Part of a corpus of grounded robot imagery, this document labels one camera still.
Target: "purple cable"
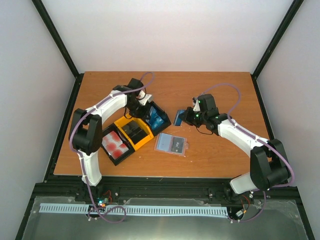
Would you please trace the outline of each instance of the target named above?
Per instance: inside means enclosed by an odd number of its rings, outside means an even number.
[[[256,214],[254,215],[253,217],[249,218],[249,219],[246,219],[246,220],[240,220],[239,223],[247,223],[247,222],[250,222],[254,219],[256,219],[257,217],[259,217],[263,210],[265,209],[265,206],[266,206],[266,202],[267,202],[267,196],[266,196],[266,192],[263,191],[263,199],[264,199],[264,202],[263,202],[263,205],[262,205],[262,208],[261,210]]]
[[[256,140],[256,136],[255,135],[252,135],[251,133],[249,133],[245,128],[243,128],[242,126],[240,126],[239,124],[238,125],[235,125],[235,122],[231,120],[231,117],[230,117],[230,114],[231,112],[238,106],[238,104],[240,103],[240,100],[241,100],[241,92],[240,90],[233,84],[231,83],[219,83],[219,84],[216,84],[210,88],[208,88],[207,90],[205,90],[204,92],[202,92],[200,95],[203,95],[205,94],[206,92],[208,92],[209,90],[211,89],[214,89],[216,87],[219,87],[219,86],[230,86],[232,88],[234,88],[237,93],[238,93],[238,100],[236,101],[235,105],[228,111],[227,113],[227,116],[228,116],[228,119],[230,121],[230,123],[235,126],[235,128],[237,128],[238,130],[240,130],[242,133],[246,134],[247,136],[249,136],[250,138]],[[290,174],[291,174],[291,180],[288,182],[288,183],[285,183],[285,184],[278,184],[278,185],[275,185],[273,186],[273,188],[281,188],[281,187],[288,187],[290,186],[294,181],[295,181],[295,173],[294,173],[294,170],[292,169],[292,167],[290,166],[290,164],[288,163],[288,161],[277,151],[275,150],[272,146],[270,146],[269,144],[267,144],[266,142],[260,140],[259,138],[257,139],[257,141],[261,144],[263,144],[264,146],[266,146],[268,149],[270,149],[272,152],[274,152],[282,161],[283,163],[285,164],[285,166],[288,168]]]
[[[118,93],[115,93],[113,96],[110,96],[108,95],[107,97],[105,97],[104,99],[102,99],[95,107],[96,108],[99,108],[102,104],[104,104],[106,101],[108,101],[110,98],[112,97],[116,97],[118,95],[121,95],[121,94],[128,94],[128,93],[133,93],[133,92],[137,92],[137,91],[141,91],[143,89],[145,89],[146,87],[148,87],[155,79],[155,74],[151,71],[147,71],[145,72],[142,77],[140,78],[140,81],[142,81],[144,79],[144,77],[147,75],[147,74],[152,74],[152,78],[151,80],[143,87],[140,87],[140,88],[137,88],[137,89],[132,89],[132,90],[127,90],[127,91],[123,91],[123,92],[118,92]],[[105,214],[101,214],[99,212],[99,209],[97,208],[96,204],[95,204],[95,201],[94,201],[94,198],[92,196],[92,192],[91,192],[91,189],[90,189],[90,185],[89,185],[89,179],[87,177],[87,173],[86,173],[86,169],[85,169],[85,162],[84,162],[84,155],[82,154],[82,152],[78,151],[77,149],[74,149],[73,146],[72,146],[72,141],[74,139],[74,136],[75,136],[75,133],[77,131],[77,129],[79,128],[80,124],[83,122],[83,120],[89,116],[92,112],[94,112],[96,109],[93,108],[91,109],[90,111],[88,111],[83,117],[80,118],[80,120],[76,123],[76,125],[74,126],[74,129],[70,135],[70,140],[69,140],[69,147],[71,149],[71,151],[77,153],[79,155],[79,157],[81,158],[81,168],[82,168],[82,173],[83,175],[85,176],[85,182],[86,182],[86,186],[88,188],[88,192],[89,192],[89,196],[90,196],[90,199],[91,199],[91,202],[92,202],[92,205],[93,205],[93,208],[94,210],[97,212],[97,214],[99,215],[100,218],[102,218],[103,220],[105,220],[106,222],[108,223],[111,223],[111,224],[118,224],[118,223],[121,223],[123,222],[123,220],[126,218],[127,216],[127,212],[125,210],[125,208],[123,206],[115,206],[115,207],[112,207],[110,208]],[[108,219],[105,219],[104,216],[111,212],[113,209],[116,209],[116,208],[121,208],[124,212],[124,216],[121,220],[119,221],[110,221]]]
[[[105,209],[106,207],[105,206],[101,206],[101,207],[97,207],[96,209]],[[112,208],[110,208],[108,211],[106,211],[102,216],[105,216],[107,215],[108,213],[110,213],[113,209],[123,209],[122,206],[114,206]],[[93,207],[90,209],[90,211],[88,212],[88,218],[90,218],[90,213],[92,213],[94,211]]]

